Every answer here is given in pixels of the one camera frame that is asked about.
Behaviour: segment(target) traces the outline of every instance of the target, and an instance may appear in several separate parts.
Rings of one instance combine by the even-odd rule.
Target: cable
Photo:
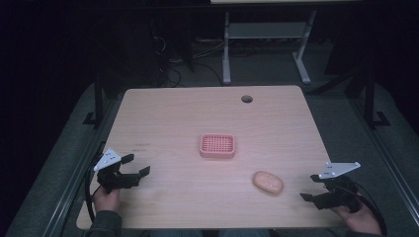
[[[233,42],[234,42],[234,40],[231,40],[228,45],[231,45]],[[222,41],[219,45],[217,45],[217,46],[215,46],[211,49],[208,49],[208,50],[205,50],[203,52],[200,52],[200,53],[197,53],[197,54],[193,55],[192,58],[196,59],[196,58],[201,58],[201,57],[208,56],[210,54],[213,54],[215,52],[220,51],[221,49],[223,49],[223,46],[224,46],[224,42]],[[172,63],[183,62],[182,59],[171,59],[169,61],[172,62]]]
[[[86,199],[87,211],[89,212],[89,216],[90,216],[90,219],[92,220],[92,223],[95,220],[95,212],[93,211],[92,196],[90,195],[90,176],[91,176],[93,165],[97,163],[98,158],[100,158],[102,155],[104,146],[105,146],[105,142],[102,141],[98,147],[98,150],[95,153],[95,156],[90,162],[89,167],[87,168],[85,176],[84,176],[84,197]]]
[[[164,40],[164,38],[161,38],[161,37],[154,37],[154,39],[163,41],[163,47],[160,49],[160,51],[161,52],[164,51],[164,49],[166,49],[166,46],[167,46],[166,40]]]
[[[197,43],[202,43],[202,44],[206,44],[206,45],[213,45],[216,43],[220,43],[223,40],[222,39],[195,39],[194,40]]]
[[[365,197],[359,196],[355,193],[353,193],[352,191],[349,191],[345,188],[342,187],[335,187],[338,190],[342,190],[347,192],[348,194],[353,195],[355,198],[357,198],[359,201],[361,201],[374,215],[374,217],[376,218],[378,225],[379,225],[379,229],[381,230],[381,234],[383,236],[387,235],[387,226],[385,224],[384,218],[382,217],[378,207],[372,203],[374,203],[374,201],[372,200],[372,202],[369,202]]]
[[[222,83],[222,80],[219,77],[218,73],[216,73],[216,71],[212,67],[210,67],[208,65],[205,65],[205,64],[198,63],[198,62],[194,62],[193,64],[203,66],[203,67],[206,67],[207,69],[211,70],[215,74],[216,78],[218,79],[219,84],[221,85],[221,87],[224,86],[224,84]]]
[[[250,48],[251,51],[246,54],[245,51],[247,47]],[[231,46],[230,56],[231,57],[249,57],[249,56],[253,56],[253,55],[261,53],[263,51],[263,48],[264,48],[263,46],[258,45],[258,43],[254,43],[254,42],[253,43],[238,42]]]
[[[246,46],[250,47],[253,50],[253,52],[248,53],[248,54],[244,54],[244,55],[234,55],[234,54],[239,54],[239,53],[234,53],[233,52],[233,50],[234,50],[233,46],[234,46],[235,42],[236,42],[236,39],[233,39],[228,43],[228,45],[231,45],[231,49],[230,49],[231,53],[230,54],[231,54],[232,57],[248,57],[248,56],[258,54],[258,52],[257,52],[258,50],[254,46],[244,43],[243,46],[241,48],[239,48],[239,49],[241,49],[239,51],[239,53],[241,53],[242,51],[245,51]],[[200,53],[194,55],[193,58],[201,58],[201,57],[205,57],[205,56],[208,56],[210,54],[216,53],[216,52],[220,51],[221,49],[223,49],[223,46],[224,46],[224,42],[220,43],[219,45],[217,45],[216,47],[214,47],[212,49],[209,49],[207,51],[200,52]]]
[[[374,202],[374,200],[373,200],[372,196],[370,195],[370,193],[364,187],[362,187],[360,184],[354,182],[354,185],[356,185],[358,188],[360,188],[361,190],[363,190],[364,193],[366,193],[366,195],[368,196],[368,198],[371,200],[371,202],[373,203],[373,205],[376,207],[378,213],[381,214],[381,212],[379,212],[379,209],[377,208],[377,204]]]
[[[167,75],[167,81],[169,82],[169,86],[170,86],[170,87],[172,87],[172,88],[175,88],[175,87],[179,86],[179,84],[181,83],[181,80],[182,80],[182,75],[181,75],[181,73],[180,73],[178,70],[176,70],[176,69],[174,69],[174,68],[172,68],[172,67],[167,67],[167,69],[174,71],[174,72],[175,72],[176,74],[178,74],[178,76],[179,76],[179,79],[178,79],[178,81],[176,82],[176,84],[175,84],[174,86],[172,86],[172,85],[171,85],[172,80],[170,80],[170,77]]]
[[[92,197],[90,196],[90,170],[92,169],[92,164],[93,162],[91,162],[91,165],[89,165],[89,168],[86,170],[86,175],[84,177],[84,196],[86,199],[87,211],[89,212],[90,219],[93,223],[93,221],[95,221],[95,212],[93,211]]]

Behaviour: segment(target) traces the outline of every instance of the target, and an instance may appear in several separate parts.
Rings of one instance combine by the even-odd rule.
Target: pink plastic basket
[[[234,136],[206,133],[201,136],[200,154],[204,158],[233,158]]]

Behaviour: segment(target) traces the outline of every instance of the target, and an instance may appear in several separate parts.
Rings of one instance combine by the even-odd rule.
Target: human hand
[[[349,212],[349,209],[346,206],[333,207],[331,210],[338,214],[354,232],[375,235],[382,234],[378,221],[371,210],[362,202],[360,202],[360,210],[355,213]]]
[[[101,210],[110,210],[118,212],[120,207],[120,190],[112,190],[109,194],[101,186],[93,194],[93,203],[95,204],[96,212]]]

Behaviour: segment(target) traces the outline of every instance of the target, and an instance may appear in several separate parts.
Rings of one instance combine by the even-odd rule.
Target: table surface
[[[253,102],[243,103],[242,96]],[[200,156],[203,133],[235,136],[231,159]],[[297,86],[139,89],[126,92],[106,149],[124,174],[151,166],[139,187],[121,192],[123,228],[332,227],[343,223],[300,193],[326,193],[310,175],[330,161]],[[284,182],[278,196],[252,184],[267,171]],[[98,187],[96,177],[91,192]],[[83,205],[79,228],[91,221]]]

